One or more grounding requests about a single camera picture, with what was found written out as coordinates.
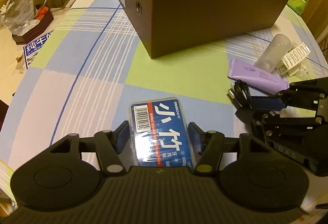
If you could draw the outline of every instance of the white plastic bag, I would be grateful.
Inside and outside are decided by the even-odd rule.
[[[25,23],[35,16],[33,0],[8,0],[4,11],[1,12],[1,21],[13,35],[18,35]]]

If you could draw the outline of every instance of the tablecloth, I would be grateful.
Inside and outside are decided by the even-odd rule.
[[[77,0],[47,40],[9,107],[0,133],[0,188],[11,197],[9,180],[19,166],[68,133],[88,137],[115,129],[128,119],[129,105],[136,101],[177,97],[187,123],[238,137],[245,125],[226,95],[232,82],[227,78],[229,63],[239,58],[253,64],[277,33],[310,48],[309,77],[328,76],[315,39],[288,6],[270,29],[152,60],[118,0],[84,1],[90,0]],[[284,114],[310,113],[289,108]],[[129,144],[120,158],[127,167],[133,164]],[[92,154],[83,159],[96,163]],[[328,177],[308,175],[310,187],[302,205],[306,210],[328,200]]]

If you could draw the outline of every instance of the black cable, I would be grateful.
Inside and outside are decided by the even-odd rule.
[[[251,93],[247,83],[243,82],[242,80],[237,80],[231,92],[242,107],[253,108]]]

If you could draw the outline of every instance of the wooden panel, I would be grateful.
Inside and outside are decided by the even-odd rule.
[[[310,0],[302,19],[309,27],[313,36],[317,38],[328,24],[328,0]]]

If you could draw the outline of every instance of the metal ring hole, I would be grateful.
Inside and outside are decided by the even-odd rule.
[[[136,4],[136,10],[137,10],[138,15],[141,15],[142,8],[141,8],[141,4],[140,4],[139,0],[134,0],[134,2]]]

